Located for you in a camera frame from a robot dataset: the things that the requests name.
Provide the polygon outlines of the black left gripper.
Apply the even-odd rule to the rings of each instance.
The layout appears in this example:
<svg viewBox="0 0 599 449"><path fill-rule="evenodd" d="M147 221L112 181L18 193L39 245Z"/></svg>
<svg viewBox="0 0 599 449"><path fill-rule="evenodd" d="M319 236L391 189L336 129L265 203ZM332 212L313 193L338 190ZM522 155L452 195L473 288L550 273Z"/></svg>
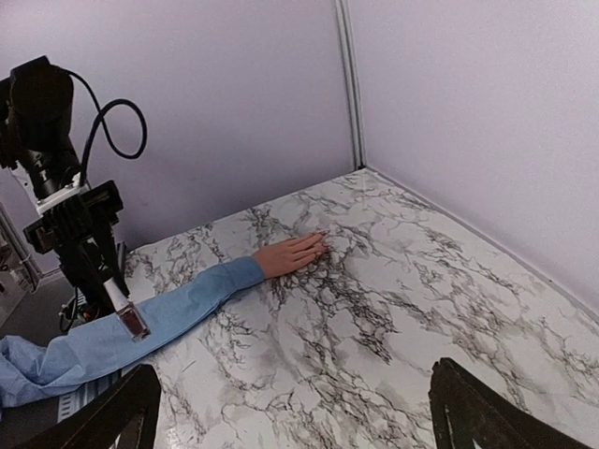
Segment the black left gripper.
<svg viewBox="0 0 599 449"><path fill-rule="evenodd" d="M51 207L23 230L38 253L56 252L62 272L98 317L112 313L104 282L113 280L130 295L112 232L123 208L118 187L110 180Z"/></svg>

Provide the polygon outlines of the mannequin hand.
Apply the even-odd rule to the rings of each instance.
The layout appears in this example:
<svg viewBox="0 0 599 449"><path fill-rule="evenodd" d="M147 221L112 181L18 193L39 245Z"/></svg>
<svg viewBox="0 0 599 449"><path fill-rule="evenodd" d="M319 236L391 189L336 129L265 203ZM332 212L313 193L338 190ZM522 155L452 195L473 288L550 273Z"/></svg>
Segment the mannequin hand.
<svg viewBox="0 0 599 449"><path fill-rule="evenodd" d="M305 268L329 250L325 233L267 245L252 255L266 280Z"/></svg>

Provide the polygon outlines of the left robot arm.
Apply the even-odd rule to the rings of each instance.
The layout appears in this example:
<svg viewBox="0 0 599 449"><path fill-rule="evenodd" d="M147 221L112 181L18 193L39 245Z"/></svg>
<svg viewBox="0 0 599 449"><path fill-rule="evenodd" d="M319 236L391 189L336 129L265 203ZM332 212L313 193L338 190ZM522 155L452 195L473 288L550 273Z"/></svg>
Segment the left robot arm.
<svg viewBox="0 0 599 449"><path fill-rule="evenodd" d="M1 82L1 166L27 173L39 217L25 239L37 253L57 255L94 319L115 311L106 282L129 293L112 232L123 201L113 181L80 183L83 165L69 136L73 97L71 77L45 56L13 68Z"/></svg>

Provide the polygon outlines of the red nail polish bottle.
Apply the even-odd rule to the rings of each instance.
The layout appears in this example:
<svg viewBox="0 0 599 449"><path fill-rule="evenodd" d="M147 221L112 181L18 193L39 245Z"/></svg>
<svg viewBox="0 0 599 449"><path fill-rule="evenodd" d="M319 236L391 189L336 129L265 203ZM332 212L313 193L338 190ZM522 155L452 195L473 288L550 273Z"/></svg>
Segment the red nail polish bottle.
<svg viewBox="0 0 599 449"><path fill-rule="evenodd" d="M117 285L116 281L109 279L104 282L104 287L110 297L112 306L124 327L131 334L134 341L147 338L151 332L140 315L135 304L131 302Z"/></svg>

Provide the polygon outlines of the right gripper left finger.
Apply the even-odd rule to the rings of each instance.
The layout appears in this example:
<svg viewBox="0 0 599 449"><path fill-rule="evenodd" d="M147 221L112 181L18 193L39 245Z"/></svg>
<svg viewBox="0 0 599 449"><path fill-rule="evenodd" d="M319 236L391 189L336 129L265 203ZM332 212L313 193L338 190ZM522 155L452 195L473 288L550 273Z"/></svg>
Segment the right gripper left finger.
<svg viewBox="0 0 599 449"><path fill-rule="evenodd" d="M61 420L60 400L42 399L8 411L10 448L152 448L162 389L141 364Z"/></svg>

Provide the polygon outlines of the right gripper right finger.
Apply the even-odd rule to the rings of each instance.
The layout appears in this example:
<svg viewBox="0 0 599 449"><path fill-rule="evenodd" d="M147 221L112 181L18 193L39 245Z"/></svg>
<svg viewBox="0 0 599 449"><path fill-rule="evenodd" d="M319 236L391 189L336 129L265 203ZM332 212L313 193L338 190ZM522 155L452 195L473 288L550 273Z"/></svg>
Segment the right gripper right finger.
<svg viewBox="0 0 599 449"><path fill-rule="evenodd" d="M448 357L432 367L429 401L438 448L588 446L520 410Z"/></svg>

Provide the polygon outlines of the blue sleeved forearm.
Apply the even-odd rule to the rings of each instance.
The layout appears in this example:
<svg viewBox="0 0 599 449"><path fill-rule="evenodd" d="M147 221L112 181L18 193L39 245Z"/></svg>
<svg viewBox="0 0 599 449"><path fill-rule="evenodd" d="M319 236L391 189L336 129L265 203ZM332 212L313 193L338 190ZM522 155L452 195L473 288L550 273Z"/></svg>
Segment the blue sleeved forearm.
<svg viewBox="0 0 599 449"><path fill-rule="evenodd" d="M166 294L75 327L45 346L19 336L1 339L4 408L61 396L125 368L202 322L231 296L263 282L251 257L201 272Z"/></svg>

